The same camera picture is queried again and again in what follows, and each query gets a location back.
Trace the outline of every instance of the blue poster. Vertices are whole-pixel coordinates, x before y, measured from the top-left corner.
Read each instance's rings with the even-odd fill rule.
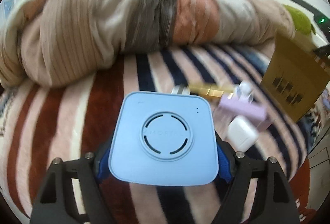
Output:
[[[6,19],[8,18],[8,16],[9,16],[10,12],[12,11],[12,9],[14,8],[14,5],[15,5],[14,0],[6,0],[4,2]]]

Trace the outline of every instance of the green pillow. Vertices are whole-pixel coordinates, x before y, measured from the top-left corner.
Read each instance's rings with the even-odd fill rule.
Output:
[[[311,24],[310,19],[302,11],[293,8],[289,5],[284,5],[284,7],[291,14],[294,27],[296,30],[300,31],[304,35],[309,35],[311,32],[316,34],[314,26]]]

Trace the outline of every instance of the striped blanket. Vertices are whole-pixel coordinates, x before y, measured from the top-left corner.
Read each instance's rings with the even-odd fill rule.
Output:
[[[174,85],[189,82],[223,85],[249,81],[255,101],[267,107],[273,124],[246,154],[264,160],[275,156],[291,179],[306,158],[310,131],[281,113],[259,87],[268,62],[269,58],[250,47],[207,44],[119,57],[111,69],[61,89],[41,88],[26,80],[11,91],[11,101],[3,109],[2,192],[30,216],[52,159],[77,159],[95,151],[112,133],[125,95],[136,90],[170,93]],[[196,187],[146,186],[114,177],[100,185],[119,224],[209,224],[227,187],[219,178]],[[251,212],[255,188],[256,180],[251,180],[242,221]],[[81,198],[77,195],[76,199],[83,212]]]

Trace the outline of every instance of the brown box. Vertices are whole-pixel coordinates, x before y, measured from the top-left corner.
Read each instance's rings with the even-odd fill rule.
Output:
[[[312,52],[317,47],[299,32],[294,40],[277,33],[275,45],[261,86],[297,122],[328,84],[330,69]]]

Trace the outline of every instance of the bolt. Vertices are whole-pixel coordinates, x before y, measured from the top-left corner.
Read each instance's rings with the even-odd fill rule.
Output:
[[[241,151],[238,151],[238,152],[236,152],[236,156],[241,159],[241,158],[245,157],[245,153],[241,152]]]
[[[269,157],[269,161],[272,163],[272,164],[275,164],[277,163],[277,159],[275,157]]]
[[[53,164],[57,165],[57,164],[59,164],[61,161],[62,161],[62,159],[59,158],[59,157],[57,157],[57,158],[55,158],[55,159],[53,160]]]
[[[94,158],[94,153],[92,153],[92,152],[88,152],[88,153],[86,153],[86,154],[85,154],[85,158],[86,158],[86,159],[92,159],[92,158]]]

